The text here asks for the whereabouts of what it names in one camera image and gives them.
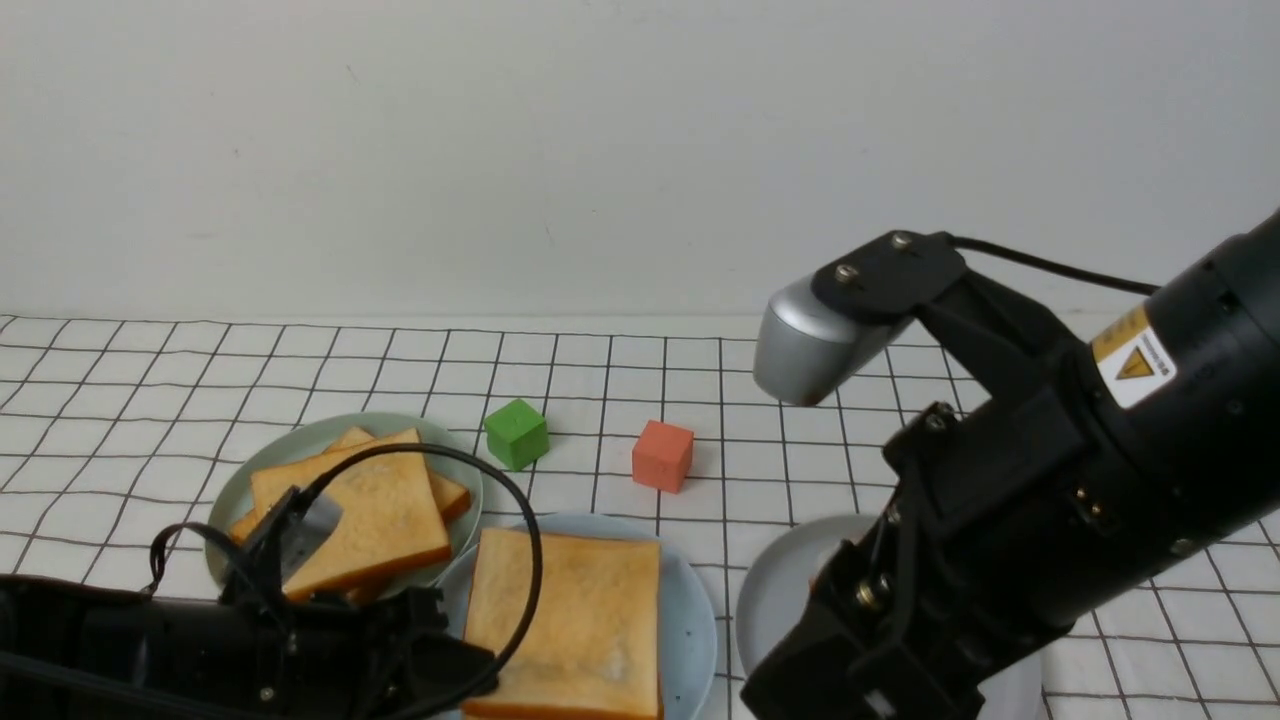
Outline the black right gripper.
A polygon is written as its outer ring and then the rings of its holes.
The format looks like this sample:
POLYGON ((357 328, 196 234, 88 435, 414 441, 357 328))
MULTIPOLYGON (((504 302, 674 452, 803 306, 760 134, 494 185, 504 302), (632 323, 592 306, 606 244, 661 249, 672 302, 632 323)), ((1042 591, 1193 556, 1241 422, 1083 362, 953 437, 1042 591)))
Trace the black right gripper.
POLYGON ((759 719, 974 719, 980 683, 1111 597, 1110 413, 1097 400, 936 402, 884 446, 899 473, 748 674, 759 719))

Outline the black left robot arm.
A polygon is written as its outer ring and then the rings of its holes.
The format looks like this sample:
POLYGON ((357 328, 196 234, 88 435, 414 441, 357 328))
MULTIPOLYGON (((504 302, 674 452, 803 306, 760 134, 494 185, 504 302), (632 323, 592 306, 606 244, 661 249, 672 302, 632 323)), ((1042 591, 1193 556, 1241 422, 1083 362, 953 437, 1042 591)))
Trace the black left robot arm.
POLYGON ((323 594, 152 600, 3 578, 5 719, 425 719, 498 687, 495 653, 449 632, 436 588, 362 607, 323 594))

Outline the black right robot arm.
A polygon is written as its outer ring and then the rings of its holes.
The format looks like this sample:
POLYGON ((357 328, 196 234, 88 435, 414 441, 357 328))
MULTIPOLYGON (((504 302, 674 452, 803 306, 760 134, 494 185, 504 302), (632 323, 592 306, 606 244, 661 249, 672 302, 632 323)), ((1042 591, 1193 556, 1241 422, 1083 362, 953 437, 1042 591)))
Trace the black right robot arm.
POLYGON ((817 573, 741 691, 759 719, 975 719, 979 687, 1076 620, 1277 509, 1277 218, 1161 286, 1093 340, 969 268, 945 232, 892 231, 776 292, 753 375, 812 407, 913 323, 977 380, 883 457, 899 478, 817 573))

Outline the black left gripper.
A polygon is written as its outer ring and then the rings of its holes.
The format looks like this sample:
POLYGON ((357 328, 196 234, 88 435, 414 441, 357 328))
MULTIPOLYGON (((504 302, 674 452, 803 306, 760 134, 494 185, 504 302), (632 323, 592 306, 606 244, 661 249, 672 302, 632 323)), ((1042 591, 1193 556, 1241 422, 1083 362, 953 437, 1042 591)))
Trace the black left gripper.
POLYGON ((233 719, 435 717, 498 689, 497 656, 448 632, 443 593, 411 587, 356 607, 324 593, 302 605, 230 603, 233 719))

